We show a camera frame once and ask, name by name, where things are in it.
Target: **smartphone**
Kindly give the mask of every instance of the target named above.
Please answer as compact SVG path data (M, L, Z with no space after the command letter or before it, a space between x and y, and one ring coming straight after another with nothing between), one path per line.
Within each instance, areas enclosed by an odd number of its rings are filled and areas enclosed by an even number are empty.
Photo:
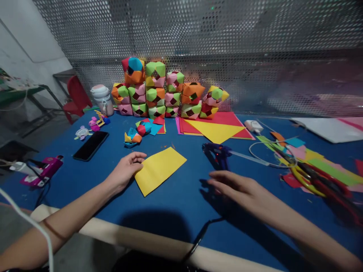
M91 138L89 138L87 142L85 142L81 146L81 148L73 155L73 159L79 161L89 161L108 136L108 132L94 132Z

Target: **paper toy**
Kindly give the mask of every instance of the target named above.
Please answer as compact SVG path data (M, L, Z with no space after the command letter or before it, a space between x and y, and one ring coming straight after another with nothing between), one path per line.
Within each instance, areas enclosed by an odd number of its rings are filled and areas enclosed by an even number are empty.
M145 81L144 61L129 57L121 61L126 84L141 84Z
M180 93L165 94L165 106L173 107L173 106L179 106L179 104L180 104Z
M162 62L149 62L145 66L146 86L164 87L165 82L165 64Z
M206 103L202 103L202 109L200 110L199 117L213 119L217 111L217 107L209 106Z
M209 106L219 107L230 95L220 87L211 86L203 97L203 102Z
M149 116L151 119L155 119L156 117L159 117L159 116L161 118L164 118L165 110L166 110L166 107L164 105L151 107L151 108L149 108Z
M178 116L179 107L166 107L165 117L175 118Z
M129 104L130 96L127 86L123 83L114 83L111 95L116 104Z
M184 83L182 104L198 104L205 88L199 82Z
M194 104L184 104L181 107L181 117L196 119L200 114L200 110L202 109L202 102L199 101L197 105Z
M130 104L117 104L117 108L122 115L132 115L132 107Z
M147 117L146 103L132 104L131 107L135 117Z
M183 89L184 75L179 71L172 71L166 75L166 89L169 92L180 93Z
M148 157L142 162L144 167L135 174L137 185L144 196L154 191L178 168L186 162L186 158L169 147Z
M165 90L163 88L151 88L146 91L146 103L151 107L164 105Z
M129 87L131 103L145 103L145 84L132 84Z

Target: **white bottle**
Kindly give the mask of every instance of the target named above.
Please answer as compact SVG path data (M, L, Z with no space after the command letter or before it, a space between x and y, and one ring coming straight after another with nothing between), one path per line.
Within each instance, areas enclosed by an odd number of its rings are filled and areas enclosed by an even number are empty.
M91 89L91 93L103 115L111 116L115 113L113 110L110 90L105 85L99 84L94 86Z

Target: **yellow paper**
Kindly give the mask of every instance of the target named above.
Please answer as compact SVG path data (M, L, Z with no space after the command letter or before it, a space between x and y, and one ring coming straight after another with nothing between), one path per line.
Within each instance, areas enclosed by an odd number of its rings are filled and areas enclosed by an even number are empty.
M144 167L135 175L137 185L139 185L143 195L147 196L159 187L184 162L186 162L186 158L171 147L143 161Z
M232 125L213 124L206 122L199 122L193 120L185 120L187 123L194 126L205 137L215 144L221 144L239 133L245 127L237 127Z

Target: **table surface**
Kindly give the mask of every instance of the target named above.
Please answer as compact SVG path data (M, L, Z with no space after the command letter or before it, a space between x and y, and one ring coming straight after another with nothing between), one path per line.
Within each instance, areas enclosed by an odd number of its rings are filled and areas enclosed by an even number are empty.
M230 205L222 203L220 198L208 192L208 187L203 182L213 170L202 152L202 144L208 142L206 138L178 135L175 119L166 119L166 134L147 135L139 146L130 150L123 146L124 132L134 127L140 118L121 116L116 112L110 117L111 123L101 128L102 131L109 132L110 136L94 157L89 162L76 161L72 155L83 142L74 140L74 134L80 126L87 126L92 116L95 116L93 111L87 112L35 157L42 160L48 156L64 156L64 165L52 178L44 204L64 207L102 182L118 161L132 151L152 155L174 146L187 162L168 180L145 198L137 183L132 181L120 196L95 216L125 227L192 243L206 221L229 212ZM256 116L247 115L237 117L242 122L256 119ZM300 139L306 142L309 149L352 172L357 172L354 160L363 160L363 141L330 144L302 128L295 128L288 120L261 120L285 138L301 134ZM262 134L272 139L267 129ZM224 144L237 152L248 154L248 147L254 142L256 141L229 139ZM254 152L257 156L276 163L273 153L265 145L254 146ZM340 221L321 198L281 182L279 175L288 173L288 170L266 167L236 156L229 158L229 165L231 171L257 180L344 247L358 257L363 256L361 230ZM19 184L22 177L23 174L14 173L1 187L20 207L33 210L40 190L30 190ZM354 193L358 200L363 199L362 195ZM281 270L307 270L307 264L290 238L260 223L241 209L233 209L227 221L210 225L201 245Z

